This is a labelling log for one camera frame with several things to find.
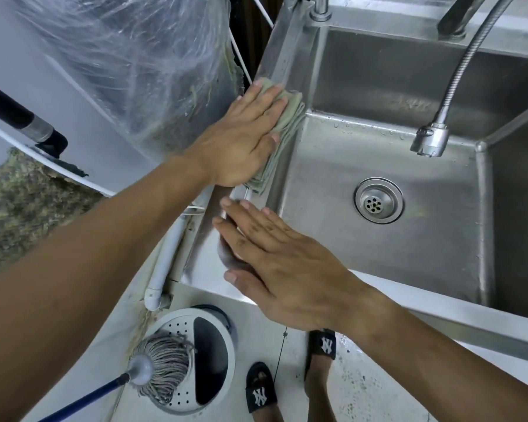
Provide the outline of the person's left hand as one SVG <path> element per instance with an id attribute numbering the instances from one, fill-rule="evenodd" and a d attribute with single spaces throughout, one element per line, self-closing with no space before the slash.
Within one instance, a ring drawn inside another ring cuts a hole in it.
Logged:
<path id="1" fill-rule="evenodd" d="M 182 155 L 172 157 L 170 165 L 177 169 L 174 178 L 181 189 L 193 192 L 215 184 L 237 186 L 257 173 L 252 171 L 252 150 L 274 127 L 252 126 L 252 102 L 267 91 L 264 83 L 264 79 L 257 80 L 244 93 L 244 125 L 224 127 L 222 117 Z"/>

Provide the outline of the person's right hand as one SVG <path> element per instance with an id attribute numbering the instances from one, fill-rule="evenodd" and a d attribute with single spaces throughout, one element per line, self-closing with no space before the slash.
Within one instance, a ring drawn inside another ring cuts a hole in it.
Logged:
<path id="1" fill-rule="evenodd" d="M 360 298 L 367 285 L 314 239 L 284 242 L 270 253 L 233 254 L 251 267 L 234 269 L 253 273 L 268 288 L 271 302 L 258 306 L 268 319 L 300 330 L 326 327 L 354 339 L 364 333 Z"/>

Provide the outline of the green cloth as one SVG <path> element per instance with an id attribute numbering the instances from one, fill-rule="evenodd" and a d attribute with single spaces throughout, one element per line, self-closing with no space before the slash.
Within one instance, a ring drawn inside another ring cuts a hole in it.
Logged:
<path id="1" fill-rule="evenodd" d="M 273 173 L 277 167 L 279 159 L 287 149 L 299 130 L 305 115 L 306 106 L 303 101 L 303 95 L 299 91 L 282 91 L 276 96 L 275 100 L 286 98 L 288 103 L 282 112 L 276 125 L 271 133 L 276 133 L 280 137 L 280 142 L 275 151 L 269 156 L 264 166 L 251 178 L 245 186 L 254 193 L 261 194 L 265 191 Z"/>

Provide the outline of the person's right forearm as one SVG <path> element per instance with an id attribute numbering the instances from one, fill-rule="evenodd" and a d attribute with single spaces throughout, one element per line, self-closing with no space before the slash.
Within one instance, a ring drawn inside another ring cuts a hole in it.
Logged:
<path id="1" fill-rule="evenodd" d="M 528 385 L 422 322 L 349 270 L 333 281 L 351 339 L 439 422 L 528 422 Z"/>

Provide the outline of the person's left forearm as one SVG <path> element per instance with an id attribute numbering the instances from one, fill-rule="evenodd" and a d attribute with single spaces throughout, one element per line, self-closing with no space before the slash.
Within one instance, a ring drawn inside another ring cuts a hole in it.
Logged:
<path id="1" fill-rule="evenodd" d="M 84 354 L 134 274 L 219 168 L 172 157 L 0 273 L 0 422 L 19 422 Z"/>

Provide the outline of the white round mop bucket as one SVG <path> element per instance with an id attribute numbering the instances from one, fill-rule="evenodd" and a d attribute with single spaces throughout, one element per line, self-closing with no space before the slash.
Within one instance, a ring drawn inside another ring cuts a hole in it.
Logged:
<path id="1" fill-rule="evenodd" d="M 194 345 L 190 370 L 167 406 L 153 403 L 173 417 L 200 418 L 213 411 L 230 390 L 235 372 L 234 326 L 214 305 L 195 305 L 169 312 L 147 329 L 144 339 L 157 332 L 185 334 Z"/>

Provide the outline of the white plastic pipe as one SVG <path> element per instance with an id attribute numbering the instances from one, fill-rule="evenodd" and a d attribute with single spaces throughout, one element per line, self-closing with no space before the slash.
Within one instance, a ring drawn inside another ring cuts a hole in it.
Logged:
<path id="1" fill-rule="evenodd" d="M 166 306 L 163 303 L 163 288 L 167 275 L 172 266 L 177 248 L 186 229 L 188 214 L 181 214 L 168 229 L 160 242 L 158 257 L 156 258 L 148 286 L 144 293 L 144 304 L 148 311 L 154 312 Z"/>

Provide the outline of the round metal drain strainer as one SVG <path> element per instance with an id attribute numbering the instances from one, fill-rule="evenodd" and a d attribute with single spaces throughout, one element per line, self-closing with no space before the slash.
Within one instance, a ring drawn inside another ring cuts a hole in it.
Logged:
<path id="1" fill-rule="evenodd" d="M 353 202 L 358 213 L 375 224 L 397 221 L 405 208 L 401 189 L 381 177 L 370 177 L 360 182 L 353 193 Z"/>

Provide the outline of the black slipper white logo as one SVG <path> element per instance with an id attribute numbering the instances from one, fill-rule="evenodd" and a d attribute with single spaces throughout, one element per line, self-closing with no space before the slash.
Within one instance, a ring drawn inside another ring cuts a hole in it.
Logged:
<path id="1" fill-rule="evenodd" d="M 246 375 L 246 405 L 250 414 L 277 404 L 274 378 L 264 362 L 254 363 Z"/>
<path id="2" fill-rule="evenodd" d="M 312 330 L 307 333 L 307 356 L 304 369 L 304 379 L 309 372 L 313 355 L 322 355 L 336 359 L 337 338 L 336 332 L 330 329 Z"/>

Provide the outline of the clear plastic wrap sheet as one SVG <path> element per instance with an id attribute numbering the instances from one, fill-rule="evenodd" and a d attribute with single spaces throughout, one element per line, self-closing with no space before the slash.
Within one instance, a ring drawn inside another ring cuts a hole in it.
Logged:
<path id="1" fill-rule="evenodd" d="M 229 0 L 8 1 L 154 162 L 189 147 L 243 90 Z"/>

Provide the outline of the stainless steel sink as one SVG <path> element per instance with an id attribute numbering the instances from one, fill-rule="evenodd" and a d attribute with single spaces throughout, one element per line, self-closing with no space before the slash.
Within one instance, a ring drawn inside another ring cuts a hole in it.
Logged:
<path id="1" fill-rule="evenodd" d="M 435 116 L 479 24 L 440 41 L 456 0 L 284 0 L 257 76 L 301 91 L 307 107 L 266 190 L 267 206 L 356 276 L 455 340 L 528 361 L 528 0 L 514 0 L 459 82 L 440 157 L 410 150 Z M 405 200 L 375 224 L 356 210 L 381 177 Z"/>

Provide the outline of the person's left foot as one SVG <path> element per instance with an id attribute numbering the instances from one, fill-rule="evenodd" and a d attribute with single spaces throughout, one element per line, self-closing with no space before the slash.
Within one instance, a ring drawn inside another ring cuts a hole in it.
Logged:
<path id="1" fill-rule="evenodd" d="M 246 404 L 254 422 L 284 422 L 273 376 L 263 362 L 254 363 L 247 373 Z"/>

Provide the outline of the person's foot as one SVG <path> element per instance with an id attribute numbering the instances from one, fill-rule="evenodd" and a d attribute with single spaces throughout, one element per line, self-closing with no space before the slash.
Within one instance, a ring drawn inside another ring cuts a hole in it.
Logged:
<path id="1" fill-rule="evenodd" d="M 254 422 L 284 422 L 273 376 L 263 362 L 254 363 L 247 373 L 246 404 Z"/>
<path id="2" fill-rule="evenodd" d="M 336 422 L 328 397 L 328 376 L 333 361 L 322 355 L 313 355 L 304 392 L 309 399 L 307 422 Z"/>

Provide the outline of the person's right foot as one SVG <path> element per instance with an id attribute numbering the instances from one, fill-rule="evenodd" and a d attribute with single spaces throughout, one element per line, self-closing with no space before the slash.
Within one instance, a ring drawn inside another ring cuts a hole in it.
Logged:
<path id="1" fill-rule="evenodd" d="M 313 355 L 304 392 L 309 399 L 307 422 L 336 422 L 328 397 L 328 376 L 333 361 L 322 355 Z"/>

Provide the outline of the grey faucet spout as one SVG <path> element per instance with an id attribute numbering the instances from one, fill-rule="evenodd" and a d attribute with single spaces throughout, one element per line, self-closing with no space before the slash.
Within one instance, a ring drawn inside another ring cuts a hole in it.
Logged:
<path id="1" fill-rule="evenodd" d="M 437 24 L 438 40 L 460 41 L 466 26 L 485 0 L 456 0 Z"/>

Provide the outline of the green artificial turf mat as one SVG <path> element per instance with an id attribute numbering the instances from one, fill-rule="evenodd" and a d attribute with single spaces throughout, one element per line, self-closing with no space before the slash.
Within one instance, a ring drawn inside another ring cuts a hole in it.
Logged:
<path id="1" fill-rule="evenodd" d="M 11 148 L 0 165 L 0 270 L 105 196 Z"/>

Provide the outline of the black pole grey collar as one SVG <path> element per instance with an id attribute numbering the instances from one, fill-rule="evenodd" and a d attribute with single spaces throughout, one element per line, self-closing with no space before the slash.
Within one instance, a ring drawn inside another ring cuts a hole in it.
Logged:
<path id="1" fill-rule="evenodd" d="M 35 142 L 37 149 L 55 160 L 59 160 L 60 155 L 68 147 L 66 137 L 53 125 L 1 90 L 0 120 Z"/>

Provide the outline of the round steel tap post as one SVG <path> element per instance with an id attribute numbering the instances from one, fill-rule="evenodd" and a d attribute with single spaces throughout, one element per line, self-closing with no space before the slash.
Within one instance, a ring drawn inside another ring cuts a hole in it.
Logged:
<path id="1" fill-rule="evenodd" d="M 329 0 L 308 0 L 314 4 L 310 11 L 310 17 L 316 22 L 326 22 L 331 18 Z"/>

